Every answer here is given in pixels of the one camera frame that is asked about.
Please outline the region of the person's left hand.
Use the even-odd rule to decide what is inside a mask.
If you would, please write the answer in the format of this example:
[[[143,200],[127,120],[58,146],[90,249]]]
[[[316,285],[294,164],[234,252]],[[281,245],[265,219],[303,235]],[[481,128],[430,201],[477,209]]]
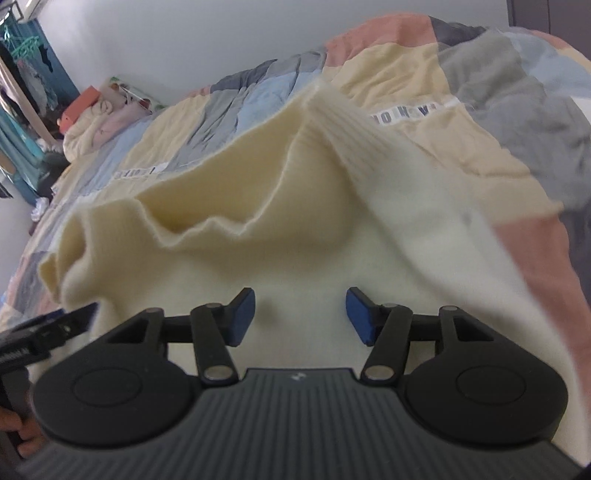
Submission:
[[[16,412],[1,408],[0,427],[2,432],[17,434],[17,452],[22,458],[31,457],[47,443],[36,418],[32,415],[23,418]]]

